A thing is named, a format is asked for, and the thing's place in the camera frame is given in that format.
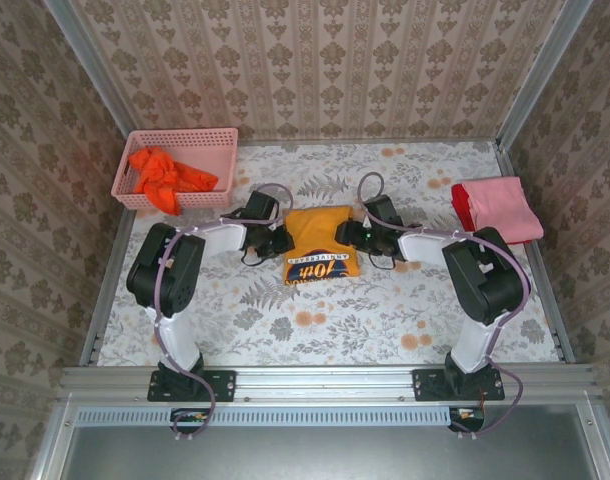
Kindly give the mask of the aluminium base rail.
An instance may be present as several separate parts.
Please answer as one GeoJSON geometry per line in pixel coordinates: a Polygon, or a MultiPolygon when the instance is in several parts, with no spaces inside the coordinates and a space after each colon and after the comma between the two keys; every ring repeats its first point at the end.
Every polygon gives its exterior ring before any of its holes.
{"type": "MultiPolygon", "coordinates": [[[[235,404],[411,404],[430,365],[389,366],[234,366],[235,404]]],[[[592,368],[566,363],[512,363],[501,375],[507,404],[523,382],[527,404],[567,404],[601,396],[592,368]]],[[[142,405],[150,367],[75,367],[64,370],[57,399],[80,404],[142,405]]]]}

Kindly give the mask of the pink plastic basket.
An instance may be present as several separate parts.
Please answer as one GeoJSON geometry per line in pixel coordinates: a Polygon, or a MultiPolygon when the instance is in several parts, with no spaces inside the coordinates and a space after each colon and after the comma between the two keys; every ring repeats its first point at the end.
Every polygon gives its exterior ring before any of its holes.
{"type": "Polygon", "coordinates": [[[181,193],[183,209],[228,207],[232,203],[233,179],[237,161],[238,130],[235,128],[135,130],[126,145],[112,185],[112,196],[130,210],[153,205],[134,189],[139,174],[129,164],[129,156],[146,147],[160,147],[172,159],[218,178],[210,192],[181,193]]]}

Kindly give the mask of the aluminium frame post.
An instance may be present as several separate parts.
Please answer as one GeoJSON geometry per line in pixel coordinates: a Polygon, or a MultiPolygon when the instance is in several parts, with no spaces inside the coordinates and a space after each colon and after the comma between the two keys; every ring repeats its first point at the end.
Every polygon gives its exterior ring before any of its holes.
{"type": "Polygon", "coordinates": [[[565,0],[496,135],[501,151],[508,151],[520,133],[592,3],[593,0],[565,0]]]}
{"type": "Polygon", "coordinates": [[[95,45],[91,30],[84,25],[70,0],[44,0],[47,9],[70,44],[80,64],[98,91],[124,137],[137,129],[135,118],[128,108],[126,97],[119,91],[109,66],[95,45]]]}

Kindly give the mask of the aluminium rear rail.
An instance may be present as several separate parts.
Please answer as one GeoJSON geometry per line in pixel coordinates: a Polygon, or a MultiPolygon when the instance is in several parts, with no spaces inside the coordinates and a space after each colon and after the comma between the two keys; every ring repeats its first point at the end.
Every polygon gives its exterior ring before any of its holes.
{"type": "Polygon", "coordinates": [[[292,140],[239,140],[239,147],[251,146],[301,146],[301,145],[343,145],[343,144],[418,144],[418,143],[491,143],[497,145],[494,138],[379,138],[379,139],[292,139],[292,140]]]}

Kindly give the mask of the yellow t-shirt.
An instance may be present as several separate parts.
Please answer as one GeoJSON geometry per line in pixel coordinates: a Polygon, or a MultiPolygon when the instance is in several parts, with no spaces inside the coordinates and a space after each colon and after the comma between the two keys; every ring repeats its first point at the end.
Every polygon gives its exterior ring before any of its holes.
{"type": "Polygon", "coordinates": [[[284,284],[358,277],[356,249],[336,241],[337,228],[352,219],[350,206],[291,211],[285,226],[294,247],[284,255],[284,284]]]}

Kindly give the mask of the orange-red crumpled t-shirt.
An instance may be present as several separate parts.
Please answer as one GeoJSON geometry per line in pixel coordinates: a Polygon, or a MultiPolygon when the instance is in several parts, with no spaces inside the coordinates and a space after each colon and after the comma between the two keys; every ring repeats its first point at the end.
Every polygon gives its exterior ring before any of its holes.
{"type": "Polygon", "coordinates": [[[134,194],[144,194],[158,210],[178,216],[181,193],[211,192],[219,178],[201,169],[175,161],[160,147],[146,147],[128,157],[129,165],[138,173],[134,194]]]}

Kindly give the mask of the floral table cover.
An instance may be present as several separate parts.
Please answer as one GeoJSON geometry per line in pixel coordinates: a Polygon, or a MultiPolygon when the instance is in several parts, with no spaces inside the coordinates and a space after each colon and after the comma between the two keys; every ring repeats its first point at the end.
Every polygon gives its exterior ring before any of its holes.
{"type": "MultiPolygon", "coordinates": [[[[298,208],[388,194],[406,223],[456,230],[451,188],[500,173],[491,143],[251,146],[239,151],[235,206],[266,185],[298,208]]],[[[182,316],[210,365],[442,363],[466,318],[445,270],[359,259],[355,278],[285,285],[283,262],[226,253],[201,265],[182,316]]]]}

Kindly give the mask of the black connector board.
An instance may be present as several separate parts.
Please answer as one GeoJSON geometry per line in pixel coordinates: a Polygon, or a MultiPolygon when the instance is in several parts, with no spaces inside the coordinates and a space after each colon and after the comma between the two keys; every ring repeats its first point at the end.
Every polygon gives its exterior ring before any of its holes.
{"type": "Polygon", "coordinates": [[[170,412],[170,428],[182,435],[195,434],[209,416],[209,408],[178,408],[170,412]]]}
{"type": "Polygon", "coordinates": [[[456,433],[476,433],[483,428],[484,409],[481,407],[450,407],[448,428],[456,433]]]}

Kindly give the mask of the grey metal panel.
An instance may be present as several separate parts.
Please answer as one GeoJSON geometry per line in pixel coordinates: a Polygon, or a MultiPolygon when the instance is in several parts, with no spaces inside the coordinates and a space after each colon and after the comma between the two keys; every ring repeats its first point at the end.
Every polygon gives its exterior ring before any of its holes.
{"type": "Polygon", "coordinates": [[[48,423],[30,480],[610,480],[602,407],[524,405],[475,438],[430,426],[168,427],[48,423]]]}

